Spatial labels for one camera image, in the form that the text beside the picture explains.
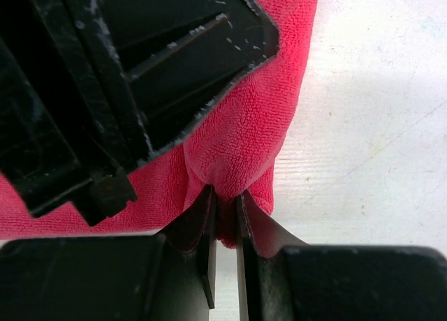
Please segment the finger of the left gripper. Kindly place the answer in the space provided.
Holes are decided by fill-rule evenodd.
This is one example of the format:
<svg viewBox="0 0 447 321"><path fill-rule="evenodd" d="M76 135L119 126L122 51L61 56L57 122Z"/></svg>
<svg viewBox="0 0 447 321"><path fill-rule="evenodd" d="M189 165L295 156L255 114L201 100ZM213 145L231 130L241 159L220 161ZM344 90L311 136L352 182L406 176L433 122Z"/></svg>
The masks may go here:
<svg viewBox="0 0 447 321"><path fill-rule="evenodd" d="M181 144L279 30L256 0L64 0L138 164Z"/></svg>

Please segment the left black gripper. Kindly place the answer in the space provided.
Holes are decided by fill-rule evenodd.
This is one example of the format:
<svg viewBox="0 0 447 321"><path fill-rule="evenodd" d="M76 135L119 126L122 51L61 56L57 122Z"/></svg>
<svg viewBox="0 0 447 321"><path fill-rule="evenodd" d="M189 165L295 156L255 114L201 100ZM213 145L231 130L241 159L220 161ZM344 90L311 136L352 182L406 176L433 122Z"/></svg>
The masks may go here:
<svg viewBox="0 0 447 321"><path fill-rule="evenodd" d="M65 0L1 0L1 173L40 218L88 225L137 196L134 162Z"/></svg>

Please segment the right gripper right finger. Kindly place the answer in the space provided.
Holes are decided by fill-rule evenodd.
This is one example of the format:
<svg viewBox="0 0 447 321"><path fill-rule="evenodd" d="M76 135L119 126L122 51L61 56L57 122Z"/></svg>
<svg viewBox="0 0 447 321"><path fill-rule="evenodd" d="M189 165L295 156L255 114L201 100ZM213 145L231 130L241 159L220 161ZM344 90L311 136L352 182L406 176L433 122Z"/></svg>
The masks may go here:
<svg viewBox="0 0 447 321"><path fill-rule="evenodd" d="M421 246L310 245L236 199L241 320L445 320L446 258Z"/></svg>

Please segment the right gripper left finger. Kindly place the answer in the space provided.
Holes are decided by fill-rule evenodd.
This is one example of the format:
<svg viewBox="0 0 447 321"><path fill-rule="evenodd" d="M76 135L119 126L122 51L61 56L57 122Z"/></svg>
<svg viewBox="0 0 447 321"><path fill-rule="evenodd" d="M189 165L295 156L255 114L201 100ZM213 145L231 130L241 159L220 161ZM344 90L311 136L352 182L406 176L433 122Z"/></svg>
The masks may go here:
<svg viewBox="0 0 447 321"><path fill-rule="evenodd" d="M216 195L156 234L17 239L1 247L2 320L207 320Z"/></svg>

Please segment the pink towel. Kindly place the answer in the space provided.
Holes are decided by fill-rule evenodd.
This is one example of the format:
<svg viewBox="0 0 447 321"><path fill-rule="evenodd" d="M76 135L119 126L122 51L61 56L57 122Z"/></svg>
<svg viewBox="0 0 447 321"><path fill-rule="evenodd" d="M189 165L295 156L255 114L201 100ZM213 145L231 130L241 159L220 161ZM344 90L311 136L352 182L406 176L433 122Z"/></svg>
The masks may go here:
<svg viewBox="0 0 447 321"><path fill-rule="evenodd" d="M318 0L257 0L279 27L275 59L243 79L178 147L130 176L138 199L94 227L72 204L33 219L1 180L1 238L147 232L187 209L204 186L218 197L217 234L235 246L235 198L249 191L271 214L274 161L293 119L307 65Z"/></svg>

